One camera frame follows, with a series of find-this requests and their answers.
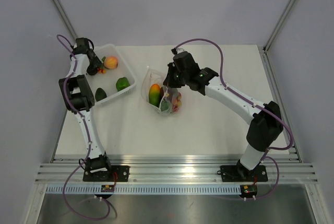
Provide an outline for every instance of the white wall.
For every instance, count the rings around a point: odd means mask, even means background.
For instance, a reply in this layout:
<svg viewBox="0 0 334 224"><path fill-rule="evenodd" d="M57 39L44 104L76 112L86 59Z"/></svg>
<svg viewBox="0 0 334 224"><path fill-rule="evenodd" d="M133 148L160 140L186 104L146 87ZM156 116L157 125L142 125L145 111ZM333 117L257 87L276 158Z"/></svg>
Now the white wall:
<svg viewBox="0 0 334 224"><path fill-rule="evenodd" d="M166 45L196 37L264 45L288 0L61 0L96 44Z"/></svg>
<svg viewBox="0 0 334 224"><path fill-rule="evenodd" d="M334 0L299 0L269 54L305 161L334 213Z"/></svg>
<svg viewBox="0 0 334 224"><path fill-rule="evenodd" d="M66 30L50 0L0 4L0 222L19 223L62 122L58 79L69 57L55 38Z"/></svg>

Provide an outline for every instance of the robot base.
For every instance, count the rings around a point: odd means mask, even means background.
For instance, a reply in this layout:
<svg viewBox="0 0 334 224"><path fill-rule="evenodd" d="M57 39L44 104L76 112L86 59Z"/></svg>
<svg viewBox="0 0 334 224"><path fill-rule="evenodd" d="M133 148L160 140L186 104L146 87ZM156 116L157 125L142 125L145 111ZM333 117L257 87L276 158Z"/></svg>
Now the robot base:
<svg viewBox="0 0 334 224"><path fill-rule="evenodd" d="M114 176L117 174L116 182L127 182L129 179L129 166L111 166L110 171L99 171L91 173L85 168L83 181L85 182L114 182Z"/></svg>
<svg viewBox="0 0 334 224"><path fill-rule="evenodd" d="M255 176L257 182L267 182L268 176L265 166L257 166L251 171L247 178L242 179L238 173L237 165L220 166L220 170L217 171L218 175L221 175L223 182L254 182Z"/></svg>

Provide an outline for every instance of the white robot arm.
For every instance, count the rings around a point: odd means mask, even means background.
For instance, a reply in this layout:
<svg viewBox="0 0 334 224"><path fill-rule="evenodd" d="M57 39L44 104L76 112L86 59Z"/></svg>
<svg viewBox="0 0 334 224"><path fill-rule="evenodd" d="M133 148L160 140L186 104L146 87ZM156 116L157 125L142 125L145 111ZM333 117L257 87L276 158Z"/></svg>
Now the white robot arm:
<svg viewBox="0 0 334 224"><path fill-rule="evenodd" d="M283 131L283 126L278 121L256 108L255 105L259 105L281 118L279 106L273 101L264 104L230 85L225 87L218 73L207 67L200 69L190 53L182 49L173 49L172 52L174 54L173 62L168 64L168 74L163 82L165 86L180 88L187 85L191 90L223 103L249 125L246 136L248 146L236 165L240 177L245 179L260 163L270 144ZM253 105L245 103L227 86L245 99L252 101Z"/></svg>
<svg viewBox="0 0 334 224"><path fill-rule="evenodd" d="M244 97L252 100L257 105L261 105L264 107L264 103L258 100L251 98L250 96L238 91L236 88L230 86L234 91L242 94ZM247 103L244 100L228 91L222 86L221 80L219 77L215 77L210 81L210 84L205 87L205 95L211 97L215 100L226 105L232 111L237 113L244 121L250 125L252 120L254 119L254 114L259 114L261 112L260 109L255 108ZM248 144L244 154L240 159L240 163L247 168L248 170L253 170L258 164L260 159L264 155L264 151L258 151L253 148L250 144Z"/></svg>
<svg viewBox="0 0 334 224"><path fill-rule="evenodd" d="M92 108L94 95L86 74L95 75L102 62L90 48L92 42L86 38L76 39L71 55L71 66L66 78L59 80L65 105L79 123L89 156L85 162L84 181L112 181L112 166L100 142L94 123Z"/></svg>

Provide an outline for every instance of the white basket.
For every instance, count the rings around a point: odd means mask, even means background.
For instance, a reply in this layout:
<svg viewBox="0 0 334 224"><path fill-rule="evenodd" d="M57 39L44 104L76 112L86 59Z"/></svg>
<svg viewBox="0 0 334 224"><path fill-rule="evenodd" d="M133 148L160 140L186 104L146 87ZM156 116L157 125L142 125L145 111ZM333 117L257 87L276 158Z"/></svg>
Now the white basket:
<svg viewBox="0 0 334 224"><path fill-rule="evenodd" d="M120 55L115 45L107 44L104 46L96 46L94 52L99 57L99 59L102 59L104 56L115 56L118 59L118 66L116 69L106 70L105 74L86 76L94 97L95 92L99 87L102 88L107 95L105 99L95 102L95 105L106 105L114 101L116 98L120 98L130 93L136 86L137 80L129 64ZM116 89L116 82L119 78L122 77L126 77L129 80L130 86L118 92Z"/></svg>

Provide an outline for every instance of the white table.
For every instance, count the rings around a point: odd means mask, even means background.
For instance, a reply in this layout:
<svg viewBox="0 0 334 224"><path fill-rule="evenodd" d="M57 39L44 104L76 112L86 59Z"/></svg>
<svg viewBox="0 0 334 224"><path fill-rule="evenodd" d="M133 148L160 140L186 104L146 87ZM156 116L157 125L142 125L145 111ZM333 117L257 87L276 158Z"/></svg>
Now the white table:
<svg viewBox="0 0 334 224"><path fill-rule="evenodd" d="M174 46L118 46L138 78L129 95L104 107L94 107L94 119L102 145L111 155L234 155L247 146L248 125L229 108L184 87L182 108L173 115L158 115L140 95L147 66L167 73ZM268 80L256 45L222 45L224 80L240 91L268 103ZM219 72L220 55L214 46L185 45L200 68ZM284 147L281 134L273 146ZM273 153L288 154L288 151ZM70 112L56 151L57 155L84 155L86 147L79 125Z"/></svg>

